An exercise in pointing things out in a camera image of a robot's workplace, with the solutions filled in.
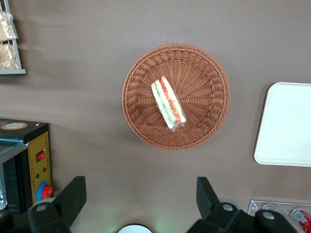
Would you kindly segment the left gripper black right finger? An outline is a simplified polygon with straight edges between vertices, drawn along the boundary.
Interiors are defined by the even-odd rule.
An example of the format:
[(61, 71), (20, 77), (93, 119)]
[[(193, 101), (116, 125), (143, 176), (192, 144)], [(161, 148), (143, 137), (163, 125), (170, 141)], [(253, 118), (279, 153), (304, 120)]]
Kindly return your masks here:
[(197, 178), (196, 202), (201, 219), (189, 233), (254, 233), (254, 219), (229, 202), (220, 202), (206, 177)]

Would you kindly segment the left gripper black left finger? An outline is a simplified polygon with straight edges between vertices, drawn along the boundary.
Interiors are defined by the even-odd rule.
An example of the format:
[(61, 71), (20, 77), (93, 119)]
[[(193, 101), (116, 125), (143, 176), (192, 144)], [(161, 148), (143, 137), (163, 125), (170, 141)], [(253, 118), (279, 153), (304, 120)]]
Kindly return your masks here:
[(28, 211), (33, 233), (69, 233), (86, 203), (86, 179), (76, 176), (53, 201), (42, 201)]

